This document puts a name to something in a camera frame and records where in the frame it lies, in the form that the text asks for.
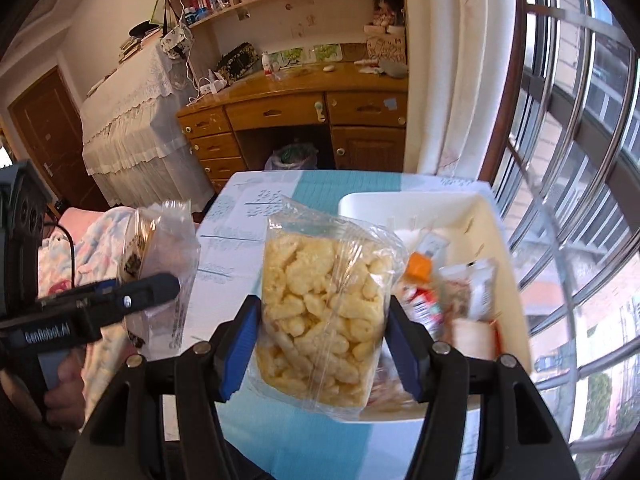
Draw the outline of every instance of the white bottle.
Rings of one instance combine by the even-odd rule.
[[[268,52],[262,53],[262,68],[264,69],[264,75],[271,75],[273,73],[273,66],[271,65],[271,56]]]

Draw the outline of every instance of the blue gripper pad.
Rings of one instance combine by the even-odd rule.
[[[429,347],[433,340],[422,325],[409,320],[395,296],[389,304],[385,339],[402,386],[416,401],[424,402],[425,378],[430,368]]]
[[[223,402],[240,389],[258,337],[260,306],[260,298],[247,296],[216,349],[214,365],[220,378],[218,391]]]

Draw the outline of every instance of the wooden desk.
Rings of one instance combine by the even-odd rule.
[[[311,65],[252,75],[177,117],[217,190],[293,141],[313,142],[321,167],[402,171],[407,91],[407,79],[361,74],[352,63],[328,73]]]

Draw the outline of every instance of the blue sticker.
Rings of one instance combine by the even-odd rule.
[[[396,101],[395,97],[391,97],[389,99],[385,99],[383,102],[384,102],[387,110],[391,110],[391,111],[398,110],[398,101]]]

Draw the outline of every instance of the black cable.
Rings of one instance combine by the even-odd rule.
[[[73,238],[69,234],[69,231],[62,227],[58,222],[44,222],[44,225],[57,227],[65,234],[66,241],[69,242],[69,248],[71,248],[71,288],[76,288],[76,250]]]

